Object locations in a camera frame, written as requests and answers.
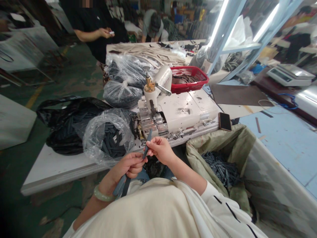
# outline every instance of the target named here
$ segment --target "leather piece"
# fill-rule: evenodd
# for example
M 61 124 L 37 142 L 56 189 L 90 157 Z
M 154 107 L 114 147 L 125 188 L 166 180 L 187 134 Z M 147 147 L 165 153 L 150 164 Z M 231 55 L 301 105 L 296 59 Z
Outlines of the leather piece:
M 232 86 L 213 84 L 212 95 L 218 104 L 260 106 L 260 100 L 268 100 L 257 86 Z M 268 101 L 261 101 L 262 106 L 274 106 Z

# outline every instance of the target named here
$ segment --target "white bin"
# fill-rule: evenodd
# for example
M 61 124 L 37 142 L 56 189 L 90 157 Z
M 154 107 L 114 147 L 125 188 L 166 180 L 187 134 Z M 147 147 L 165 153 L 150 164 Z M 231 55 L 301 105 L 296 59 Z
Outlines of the white bin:
M 245 186 L 272 238 L 317 237 L 317 201 L 257 139 L 245 169 Z
M 44 54 L 49 50 L 58 50 L 58 45 L 47 33 L 44 26 L 40 25 L 30 28 L 10 29 L 10 31 L 24 33 Z
M 26 142 L 35 119 L 34 111 L 0 95 L 0 150 Z
M 0 41 L 0 68 L 13 72 L 35 69 L 44 54 L 21 32 L 6 32 L 11 37 Z

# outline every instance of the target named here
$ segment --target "jade bangle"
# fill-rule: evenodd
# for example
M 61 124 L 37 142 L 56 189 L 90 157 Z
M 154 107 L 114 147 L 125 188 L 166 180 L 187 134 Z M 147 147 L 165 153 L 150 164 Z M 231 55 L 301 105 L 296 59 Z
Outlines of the jade bangle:
M 114 195 L 107 196 L 107 195 L 102 194 L 99 191 L 99 185 L 97 185 L 95 187 L 95 189 L 93 190 L 93 194 L 95 195 L 95 197 L 97 199 L 99 199 L 100 201 L 103 201 L 103 202 L 112 202 L 112 201 L 114 201 L 116 199 L 116 197 Z

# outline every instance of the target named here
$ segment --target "blue cable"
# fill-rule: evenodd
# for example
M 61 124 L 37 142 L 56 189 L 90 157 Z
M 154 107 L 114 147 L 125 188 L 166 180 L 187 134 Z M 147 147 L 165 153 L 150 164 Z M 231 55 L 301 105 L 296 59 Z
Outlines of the blue cable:
M 280 106 L 282 106 L 283 108 L 285 109 L 288 109 L 288 110 L 294 110 L 294 109 L 297 109 L 298 108 L 298 104 L 295 102 L 295 99 L 296 97 L 292 94 L 288 94 L 288 93 L 284 93 L 284 94 L 278 94 L 278 95 L 286 95 L 286 96 L 289 96 L 291 98 L 291 102 L 294 104 L 295 107 L 292 107 L 290 108 L 287 104 L 279 104 Z

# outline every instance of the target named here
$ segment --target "workbench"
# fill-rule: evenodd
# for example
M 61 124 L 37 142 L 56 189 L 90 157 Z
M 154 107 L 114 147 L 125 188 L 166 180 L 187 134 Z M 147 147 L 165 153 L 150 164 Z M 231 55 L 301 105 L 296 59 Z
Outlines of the workbench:
M 154 47 L 157 45 L 156 43 L 141 44 L 148 47 L 150 44 Z M 187 56 L 186 62 L 190 62 L 190 60 L 191 57 Z M 221 84 L 241 85 L 236 80 Z M 294 116 L 292 112 L 280 107 L 265 107 L 269 108 L 267 113 L 274 116 L 274 118 L 269 118 L 262 113 L 258 113 L 263 110 L 261 106 L 226 104 L 220 104 L 219 106 L 230 115 L 231 119 L 239 117 L 240 123 L 247 125 L 257 137 L 262 138 L 264 145 L 270 149 L 280 163 L 289 169 L 302 185 L 317 197 L 316 162 L 313 160 L 317 154 L 316 146 L 313 145 L 317 141 L 317 134 L 309 129 L 308 124 Z M 261 134 L 258 132 L 255 117 L 259 118 Z M 170 140 L 171 146 L 184 144 L 191 138 L 217 130 L 218 117 L 215 121 L 215 123 L 206 127 L 199 127 L 192 135 Z M 142 151 L 141 142 L 136 141 L 135 144 L 132 151 Z M 84 154 L 60 155 L 45 144 L 21 188 L 21 193 L 28 196 L 103 170 L 105 170 L 105 167 L 87 159 Z
M 274 42 L 276 41 L 278 38 L 274 37 L 270 42 Z M 276 45 L 286 48 L 288 49 L 291 45 L 291 43 L 289 41 L 280 39 L 279 41 L 277 41 Z M 294 65 L 299 65 L 300 63 L 302 63 L 305 59 L 307 59 L 310 55 L 312 55 L 313 57 L 315 57 L 317 54 L 317 48 L 316 47 L 311 47 L 311 46 L 307 46 L 307 47 L 302 47 L 299 49 L 299 55 L 298 55 L 298 60 Z
M 204 42 L 204 40 L 195 40 L 196 44 Z M 185 45 L 192 44 L 191 41 L 184 41 Z M 150 47 L 160 47 L 157 43 L 139 43 L 141 45 Z M 107 52 L 112 49 L 111 45 L 107 46 Z M 186 63 L 189 64 L 192 57 L 186 57 Z M 215 123 L 206 127 L 201 126 L 192 135 L 184 136 L 177 140 L 170 140 L 172 147 L 184 144 L 191 138 L 201 136 L 203 134 L 215 131 L 218 129 L 218 117 L 215 118 Z M 135 146 L 131 152 L 142 151 L 140 140 L 135 142 Z M 25 196 L 94 174 L 105 170 L 104 166 L 98 165 L 86 158 L 85 154 L 74 156 L 65 156 L 55 153 L 52 148 L 44 144 L 40 154 L 38 155 L 31 171 L 29 172 L 22 188 L 21 193 Z

